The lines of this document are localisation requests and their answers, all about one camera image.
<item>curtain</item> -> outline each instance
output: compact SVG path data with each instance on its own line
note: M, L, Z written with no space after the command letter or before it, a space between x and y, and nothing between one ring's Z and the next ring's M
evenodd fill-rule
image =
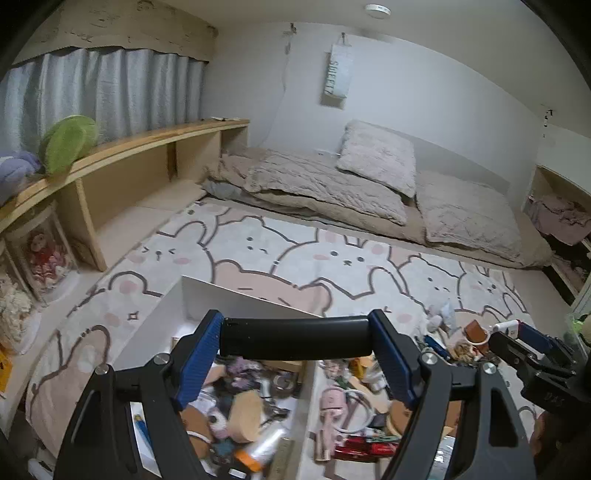
M64 49L12 68L0 83L0 150L38 153L68 115L99 126L99 142L199 119L205 63L174 53Z

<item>green cushion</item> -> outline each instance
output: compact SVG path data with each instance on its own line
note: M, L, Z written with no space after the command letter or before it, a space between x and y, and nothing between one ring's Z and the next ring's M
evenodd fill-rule
M92 118L67 116L53 125L41 143L40 157L48 175L67 170L96 145L99 131Z

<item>cartoon rug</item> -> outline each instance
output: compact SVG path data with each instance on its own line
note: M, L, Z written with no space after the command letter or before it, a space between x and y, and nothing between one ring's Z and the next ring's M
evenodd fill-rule
M220 201L174 215L91 288L52 336L27 391L27 418L57 455L95 366L113 362L180 276L321 316L383 309L408 335L429 305L452 302L462 325L519 319L533 325L510 276L499 270L312 226L255 215ZM531 431L535 407L504 372Z

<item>folded clothes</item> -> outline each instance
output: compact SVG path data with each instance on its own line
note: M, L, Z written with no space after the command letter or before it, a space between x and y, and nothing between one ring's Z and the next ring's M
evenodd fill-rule
M578 244L591 233L591 215L556 195L544 195L530 209L535 227L567 245Z

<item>wooden shelf top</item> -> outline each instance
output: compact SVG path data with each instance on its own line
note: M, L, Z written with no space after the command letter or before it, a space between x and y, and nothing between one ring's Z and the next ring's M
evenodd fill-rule
M248 120L204 120L192 124L152 130L133 137L122 138L96 147L90 155L73 163L63 175L43 178L21 191L16 197L0 208L0 232L23 213L43 201L60 188L89 173L137 153L186 138L206 135L233 128L247 127Z

